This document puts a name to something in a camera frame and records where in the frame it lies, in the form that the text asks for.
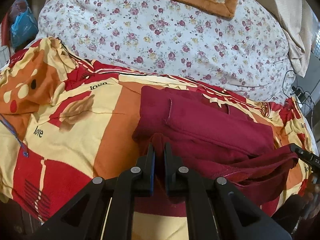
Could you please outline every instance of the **black device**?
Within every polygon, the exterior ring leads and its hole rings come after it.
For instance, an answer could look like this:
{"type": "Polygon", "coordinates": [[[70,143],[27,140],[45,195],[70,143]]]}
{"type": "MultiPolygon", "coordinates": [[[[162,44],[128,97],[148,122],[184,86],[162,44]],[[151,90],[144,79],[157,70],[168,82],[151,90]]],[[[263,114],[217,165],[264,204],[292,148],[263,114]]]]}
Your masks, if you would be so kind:
{"type": "MultiPolygon", "coordinates": [[[[295,144],[290,149],[320,171],[320,158],[295,144]]],[[[32,240],[131,239],[135,197],[153,194],[155,151],[139,157],[136,166],[119,177],[94,178],[53,215],[32,240]]],[[[164,150],[165,189],[169,197],[184,197],[190,240],[290,240],[290,234],[220,177],[203,178],[183,166],[169,143],[164,150]]]]}

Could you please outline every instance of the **rose print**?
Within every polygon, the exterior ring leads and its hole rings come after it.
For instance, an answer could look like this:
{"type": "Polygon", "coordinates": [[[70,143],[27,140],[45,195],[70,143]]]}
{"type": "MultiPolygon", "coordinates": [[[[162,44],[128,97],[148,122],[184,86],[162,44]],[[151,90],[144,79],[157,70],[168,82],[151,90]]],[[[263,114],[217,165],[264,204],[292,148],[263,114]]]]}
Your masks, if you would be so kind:
{"type": "Polygon", "coordinates": [[[161,60],[158,60],[157,62],[156,62],[156,66],[158,67],[158,68],[164,68],[165,67],[165,62],[161,59],[161,60]]]}
{"type": "Polygon", "coordinates": [[[180,24],[180,26],[185,26],[185,25],[186,25],[186,23],[185,23],[183,20],[181,20],[181,21],[179,22],[179,24],[180,24]]]}
{"type": "Polygon", "coordinates": [[[136,58],[136,61],[137,61],[137,63],[142,63],[143,62],[143,58],[139,56],[139,57],[136,58]]]}
{"type": "Polygon", "coordinates": [[[154,52],[150,53],[149,58],[155,59],[156,58],[156,53],[154,53],[154,52]]]}
{"type": "Polygon", "coordinates": [[[135,40],[136,39],[136,35],[134,33],[128,33],[127,37],[129,38],[129,40],[135,40]]]}
{"type": "Polygon", "coordinates": [[[168,54],[169,60],[175,60],[175,57],[176,55],[172,51],[168,54]]]}
{"type": "Polygon", "coordinates": [[[105,38],[101,37],[100,40],[99,40],[100,44],[106,44],[106,40],[105,38]]]}
{"type": "Polygon", "coordinates": [[[197,30],[197,32],[199,32],[199,33],[203,33],[203,28],[202,28],[202,26],[198,26],[196,30],[197,30]]]}
{"type": "Polygon", "coordinates": [[[163,27],[165,25],[165,22],[163,20],[158,20],[157,25],[163,27]]]}
{"type": "Polygon", "coordinates": [[[146,2],[146,1],[143,1],[143,2],[141,3],[141,7],[142,7],[142,8],[147,8],[147,7],[148,7],[147,2],[146,2]]]}
{"type": "Polygon", "coordinates": [[[112,32],[113,36],[118,36],[120,35],[120,32],[118,31],[118,29],[115,29],[113,32],[112,32]]]}
{"type": "Polygon", "coordinates": [[[283,76],[291,69],[287,40],[279,24],[254,0],[239,0],[231,20],[170,0],[77,1],[47,3],[39,16],[38,37],[60,37],[80,57],[228,86],[253,100],[282,97],[276,87],[282,87],[283,76]],[[272,64],[278,58],[281,67],[272,64]],[[262,92],[251,92],[263,85],[262,92]]]}
{"type": "Polygon", "coordinates": [[[139,13],[139,10],[137,8],[131,8],[129,10],[129,12],[132,14],[132,15],[137,15],[139,13]]]}
{"type": "Polygon", "coordinates": [[[183,50],[184,52],[189,52],[189,51],[190,51],[189,47],[188,47],[186,44],[184,44],[184,45],[182,46],[182,50],[183,50]]]}

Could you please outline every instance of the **polka dot pattern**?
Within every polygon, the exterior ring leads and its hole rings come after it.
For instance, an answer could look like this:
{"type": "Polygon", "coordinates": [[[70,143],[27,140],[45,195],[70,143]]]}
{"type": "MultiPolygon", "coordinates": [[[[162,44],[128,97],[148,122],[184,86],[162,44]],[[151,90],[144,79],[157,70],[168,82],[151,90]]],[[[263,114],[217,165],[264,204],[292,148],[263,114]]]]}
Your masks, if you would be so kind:
{"type": "Polygon", "coordinates": [[[4,93],[3,100],[6,104],[9,103],[10,97],[11,97],[11,90],[4,93]]]}
{"type": "Polygon", "coordinates": [[[34,76],[34,75],[36,75],[37,73],[38,73],[38,70],[35,69],[35,70],[32,72],[31,76],[34,76]]]}
{"type": "Polygon", "coordinates": [[[25,98],[28,95],[28,92],[29,92],[29,86],[27,84],[22,85],[18,92],[18,98],[20,99],[25,98]]]}

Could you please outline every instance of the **blue plastic bag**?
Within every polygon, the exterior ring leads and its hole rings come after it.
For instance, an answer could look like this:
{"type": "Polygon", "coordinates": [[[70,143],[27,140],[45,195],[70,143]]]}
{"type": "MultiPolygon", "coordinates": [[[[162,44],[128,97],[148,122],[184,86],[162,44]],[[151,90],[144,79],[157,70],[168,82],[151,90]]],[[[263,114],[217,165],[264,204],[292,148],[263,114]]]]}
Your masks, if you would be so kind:
{"type": "Polygon", "coordinates": [[[29,39],[32,39],[38,33],[38,27],[35,17],[33,16],[30,7],[25,0],[26,11],[22,12],[15,18],[11,25],[11,44],[12,47],[17,48],[29,39]]]}

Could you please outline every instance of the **black cable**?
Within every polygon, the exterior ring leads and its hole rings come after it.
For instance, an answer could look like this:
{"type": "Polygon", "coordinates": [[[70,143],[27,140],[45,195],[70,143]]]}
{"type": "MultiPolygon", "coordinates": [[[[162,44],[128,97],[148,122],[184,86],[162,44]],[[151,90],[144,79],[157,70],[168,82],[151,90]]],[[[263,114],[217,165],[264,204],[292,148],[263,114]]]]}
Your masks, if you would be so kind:
{"type": "Polygon", "coordinates": [[[292,72],[294,73],[294,75],[295,75],[295,77],[296,77],[296,83],[297,83],[296,87],[298,86],[297,74],[296,74],[295,71],[292,70],[292,69],[288,70],[288,71],[284,74],[284,78],[283,78],[283,82],[282,82],[282,92],[284,93],[284,95],[285,95],[287,98],[290,98],[290,97],[287,96],[287,94],[284,92],[284,80],[285,80],[285,77],[287,76],[287,74],[288,74],[290,71],[292,71],[292,72]]]}

